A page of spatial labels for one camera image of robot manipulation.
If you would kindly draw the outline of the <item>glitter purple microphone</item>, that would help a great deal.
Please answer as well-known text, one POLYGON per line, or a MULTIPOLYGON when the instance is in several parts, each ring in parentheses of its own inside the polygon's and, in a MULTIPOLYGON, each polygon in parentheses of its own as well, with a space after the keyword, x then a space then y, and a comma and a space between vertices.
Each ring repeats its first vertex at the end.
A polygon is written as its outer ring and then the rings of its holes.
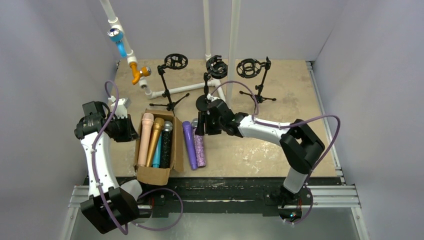
POLYGON ((204 168, 206 163, 206 156, 204 150, 204 138, 202 135, 195 134, 197 130, 198 119, 194 118, 191 122, 191 126, 193 127, 193 138, 194 138, 194 148, 196 154, 196 162, 198 168, 204 168))

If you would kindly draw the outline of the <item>pink microphone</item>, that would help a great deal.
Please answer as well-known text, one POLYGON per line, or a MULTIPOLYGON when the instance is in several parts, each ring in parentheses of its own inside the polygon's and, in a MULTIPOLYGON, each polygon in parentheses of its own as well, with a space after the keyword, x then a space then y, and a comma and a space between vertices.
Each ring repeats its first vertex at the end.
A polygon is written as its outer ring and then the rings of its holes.
POLYGON ((138 150, 137 165, 145 167, 147 163, 147 154, 150 144, 151 130, 154 123, 154 115, 144 113, 141 119, 141 137, 138 150))

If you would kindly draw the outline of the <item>gold microphone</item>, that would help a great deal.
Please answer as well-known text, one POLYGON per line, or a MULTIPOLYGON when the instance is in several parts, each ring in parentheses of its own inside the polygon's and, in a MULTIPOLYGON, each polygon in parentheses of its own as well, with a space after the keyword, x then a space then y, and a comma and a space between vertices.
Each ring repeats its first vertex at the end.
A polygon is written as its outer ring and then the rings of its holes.
POLYGON ((165 125, 165 120, 163 118, 156 117, 154 119, 152 129, 151 129, 149 147, 148 147, 147 156, 146 156, 146 164, 145 164, 146 167, 151 167, 153 164, 153 158, 155 155, 156 147, 159 141, 159 137, 164 128, 164 125, 165 125))

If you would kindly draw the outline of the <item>black glitter microphone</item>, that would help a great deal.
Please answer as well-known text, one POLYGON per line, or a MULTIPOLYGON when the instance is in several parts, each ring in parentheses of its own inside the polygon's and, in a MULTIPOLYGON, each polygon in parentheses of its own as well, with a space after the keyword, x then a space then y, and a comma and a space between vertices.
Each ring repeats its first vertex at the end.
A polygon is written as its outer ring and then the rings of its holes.
POLYGON ((171 121, 164 122, 164 128, 161 136, 162 142, 159 167, 162 169, 167 169, 170 167, 172 152, 173 123, 171 121))

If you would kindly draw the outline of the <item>black round-base mic stand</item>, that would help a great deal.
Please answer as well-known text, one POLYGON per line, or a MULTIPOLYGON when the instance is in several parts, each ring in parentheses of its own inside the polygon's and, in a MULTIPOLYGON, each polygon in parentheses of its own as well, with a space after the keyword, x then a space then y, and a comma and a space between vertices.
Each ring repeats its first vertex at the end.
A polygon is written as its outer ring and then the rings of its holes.
POLYGON ((196 100, 195 106, 199 112, 206 112, 207 106, 211 102, 207 96, 210 93, 210 83, 212 79, 223 79, 228 74, 228 65, 223 61, 221 55, 214 55, 206 63, 206 72, 203 73, 203 95, 196 100))

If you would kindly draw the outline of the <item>light blue microphone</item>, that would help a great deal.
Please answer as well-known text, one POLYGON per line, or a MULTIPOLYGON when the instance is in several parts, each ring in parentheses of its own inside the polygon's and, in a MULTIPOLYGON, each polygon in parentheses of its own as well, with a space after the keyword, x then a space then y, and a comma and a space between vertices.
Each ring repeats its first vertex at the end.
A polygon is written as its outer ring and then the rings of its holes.
POLYGON ((160 162, 161 162, 161 151, 162 151, 162 133, 159 135, 156 149, 152 158, 152 167, 153 168, 159 168, 160 162))

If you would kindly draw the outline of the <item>brown cardboard box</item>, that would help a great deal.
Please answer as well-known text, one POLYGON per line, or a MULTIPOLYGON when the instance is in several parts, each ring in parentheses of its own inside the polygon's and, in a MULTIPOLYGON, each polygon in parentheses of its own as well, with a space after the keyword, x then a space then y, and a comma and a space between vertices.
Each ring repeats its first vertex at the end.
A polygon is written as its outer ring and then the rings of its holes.
POLYGON ((152 114, 154 117, 163 118, 166 121, 171 121, 174 128, 171 136, 171 151, 170 151, 170 167, 168 168, 154 168, 138 165, 138 157, 141 144, 146 141, 141 138, 136 140, 134 152, 134 169, 136 172, 137 180, 149 185, 164 186, 168 183, 170 173, 172 171, 183 173, 184 172, 184 133, 182 122, 169 111, 146 109, 146 113, 152 114))

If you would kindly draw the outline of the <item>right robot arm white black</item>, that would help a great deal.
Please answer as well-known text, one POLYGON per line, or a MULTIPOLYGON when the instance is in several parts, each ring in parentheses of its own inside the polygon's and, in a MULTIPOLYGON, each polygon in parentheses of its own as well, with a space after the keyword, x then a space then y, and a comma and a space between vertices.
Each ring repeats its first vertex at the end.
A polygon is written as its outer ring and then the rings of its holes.
POLYGON ((291 194, 301 190, 324 152, 324 143, 301 119, 293 123, 255 119, 244 112, 233 113, 219 98, 207 100, 203 95, 195 105, 198 136, 226 132, 229 136, 254 138, 280 146, 290 166, 283 189, 291 194))

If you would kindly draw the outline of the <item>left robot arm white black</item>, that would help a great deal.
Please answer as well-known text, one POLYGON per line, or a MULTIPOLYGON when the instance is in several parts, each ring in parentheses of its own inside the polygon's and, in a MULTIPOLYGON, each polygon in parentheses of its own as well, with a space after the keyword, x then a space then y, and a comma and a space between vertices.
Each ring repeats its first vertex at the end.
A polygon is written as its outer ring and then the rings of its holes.
POLYGON ((88 169, 88 199, 80 204, 82 214, 101 233, 119 228, 128 232, 128 223, 139 217, 138 197, 143 190, 136 180, 119 184, 113 173, 110 142, 132 142, 139 138, 131 116, 118 117, 101 101, 82 106, 82 117, 74 130, 84 150, 88 169))

